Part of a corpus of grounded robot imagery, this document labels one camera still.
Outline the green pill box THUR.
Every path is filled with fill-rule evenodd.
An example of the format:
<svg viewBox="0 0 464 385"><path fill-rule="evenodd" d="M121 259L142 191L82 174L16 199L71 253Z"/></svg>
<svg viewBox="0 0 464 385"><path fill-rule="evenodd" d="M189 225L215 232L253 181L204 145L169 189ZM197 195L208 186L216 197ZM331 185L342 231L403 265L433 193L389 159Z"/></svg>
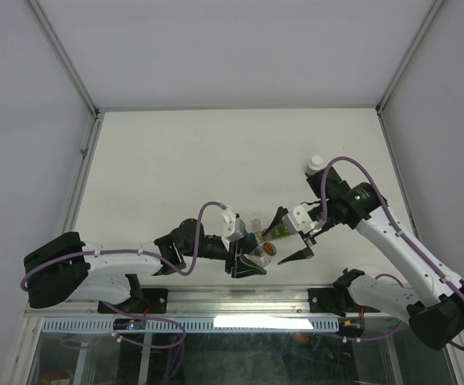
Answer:
<svg viewBox="0 0 464 385"><path fill-rule="evenodd" d="M282 225L279 229L278 229L278 235L279 237L283 238L283 237L289 237L290 236L290 232L288 230L288 228L285 226L285 225Z"/></svg>

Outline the green pill box SUN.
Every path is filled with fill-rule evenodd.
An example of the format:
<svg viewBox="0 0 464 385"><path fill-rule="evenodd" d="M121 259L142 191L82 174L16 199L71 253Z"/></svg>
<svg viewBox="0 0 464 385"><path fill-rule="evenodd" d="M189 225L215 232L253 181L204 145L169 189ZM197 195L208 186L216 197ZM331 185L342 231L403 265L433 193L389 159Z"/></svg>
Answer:
<svg viewBox="0 0 464 385"><path fill-rule="evenodd" d="M281 231L279 229L275 229L273 232L272 232L272 237L274 239L277 239L277 238L280 238L281 237Z"/></svg>

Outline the clear pill jar gold lid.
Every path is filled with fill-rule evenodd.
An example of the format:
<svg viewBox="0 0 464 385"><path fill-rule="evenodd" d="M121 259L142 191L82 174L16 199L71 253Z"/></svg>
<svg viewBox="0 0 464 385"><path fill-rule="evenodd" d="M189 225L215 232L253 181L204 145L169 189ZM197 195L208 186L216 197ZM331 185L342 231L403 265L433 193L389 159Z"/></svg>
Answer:
<svg viewBox="0 0 464 385"><path fill-rule="evenodd" d="M261 246L264 243L260 244L252 253L247 255L247 258L255 263L256 265L264 268L269 265L274 257L265 256L262 253Z"/></svg>

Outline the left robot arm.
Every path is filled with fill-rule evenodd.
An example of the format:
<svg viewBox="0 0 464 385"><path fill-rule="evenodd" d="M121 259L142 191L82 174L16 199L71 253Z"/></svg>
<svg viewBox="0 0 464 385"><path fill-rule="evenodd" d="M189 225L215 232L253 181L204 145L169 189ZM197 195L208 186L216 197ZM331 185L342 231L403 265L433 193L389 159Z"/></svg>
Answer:
<svg viewBox="0 0 464 385"><path fill-rule="evenodd" d="M265 275L265 268L250 259L257 246L245 233L235 241L207 235L195 219L182 221L169 234L131 249L89 245L79 233L68 232L25 256L20 287L33 309L82 300L138 312L144 299L141 278L189 271L186 257L223 261L231 278Z"/></svg>

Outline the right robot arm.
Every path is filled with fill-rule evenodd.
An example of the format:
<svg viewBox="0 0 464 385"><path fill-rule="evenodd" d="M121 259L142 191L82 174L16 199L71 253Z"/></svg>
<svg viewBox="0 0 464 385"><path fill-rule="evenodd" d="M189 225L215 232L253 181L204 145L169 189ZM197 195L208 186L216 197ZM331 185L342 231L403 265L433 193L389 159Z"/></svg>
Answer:
<svg viewBox="0 0 464 385"><path fill-rule="evenodd" d="M318 306L340 317L355 306L366 306L404 322L431 349L451 344L464 331L464 278L403 226L372 180L351 187L328 166L306 181L318 199L317 207L280 207L262 233L267 237L285 226L290 234L301 237L305 248L285 262L311 258L318 236L347 225L374 245L407 281L404 286L385 284L362 270L347 269L317 299Z"/></svg>

